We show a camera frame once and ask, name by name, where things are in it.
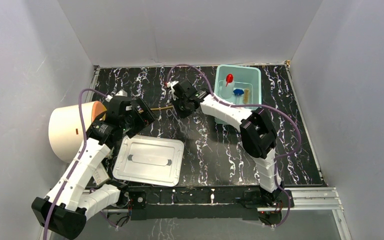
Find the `blue-based glass measuring cylinder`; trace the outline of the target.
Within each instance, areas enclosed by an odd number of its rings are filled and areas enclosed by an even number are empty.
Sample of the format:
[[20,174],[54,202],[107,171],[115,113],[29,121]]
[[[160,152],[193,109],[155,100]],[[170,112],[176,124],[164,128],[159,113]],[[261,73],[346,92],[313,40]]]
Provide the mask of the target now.
[[241,100],[241,97],[243,96],[244,94],[244,90],[243,89],[240,89],[240,88],[236,88],[233,90],[233,94],[234,94],[234,97],[235,97],[235,104],[236,105],[239,105],[240,104],[240,100]]

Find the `wooden-handled test tube brush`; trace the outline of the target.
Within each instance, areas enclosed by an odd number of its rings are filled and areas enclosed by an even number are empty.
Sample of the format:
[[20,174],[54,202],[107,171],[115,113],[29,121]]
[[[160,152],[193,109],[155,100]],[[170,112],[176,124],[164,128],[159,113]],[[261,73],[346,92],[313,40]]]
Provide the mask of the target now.
[[243,102],[244,105],[246,105],[246,104],[249,103],[250,92],[251,91],[250,91],[250,89],[244,89],[243,91],[244,91],[244,93],[243,93],[243,100],[242,100],[242,102]]

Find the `tan rubber tubing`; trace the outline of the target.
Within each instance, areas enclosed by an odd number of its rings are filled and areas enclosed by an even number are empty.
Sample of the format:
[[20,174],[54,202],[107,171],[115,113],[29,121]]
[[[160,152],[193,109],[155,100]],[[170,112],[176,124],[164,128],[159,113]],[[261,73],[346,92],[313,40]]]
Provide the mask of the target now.
[[162,110],[168,110],[168,109],[172,109],[172,108],[174,108],[174,106],[173,105],[169,105],[169,106],[164,106],[164,107],[150,108],[150,110],[151,111],[162,111]]

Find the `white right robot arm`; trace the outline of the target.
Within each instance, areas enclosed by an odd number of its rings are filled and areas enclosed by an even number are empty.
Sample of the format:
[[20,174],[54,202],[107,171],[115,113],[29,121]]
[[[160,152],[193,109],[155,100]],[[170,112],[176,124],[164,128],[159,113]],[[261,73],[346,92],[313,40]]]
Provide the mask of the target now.
[[254,160],[259,175],[260,202],[275,207],[282,199],[282,180],[275,160],[277,134],[267,112],[262,107],[235,107],[208,89],[196,89],[187,79],[168,82],[166,87],[171,90],[172,105],[180,118],[201,110],[239,131],[241,145]]

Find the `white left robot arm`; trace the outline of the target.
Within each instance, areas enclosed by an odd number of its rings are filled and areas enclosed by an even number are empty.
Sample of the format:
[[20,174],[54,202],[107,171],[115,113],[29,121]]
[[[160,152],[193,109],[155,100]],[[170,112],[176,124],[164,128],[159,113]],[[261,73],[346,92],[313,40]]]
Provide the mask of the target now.
[[52,231],[74,240],[86,222],[109,205],[124,208],[129,194],[119,183],[104,184],[94,192],[83,192],[99,164],[123,136],[134,137],[155,121],[155,115],[141,98],[115,95],[107,109],[84,130],[80,148],[58,183],[45,197],[36,197],[31,209],[44,227],[43,238]]

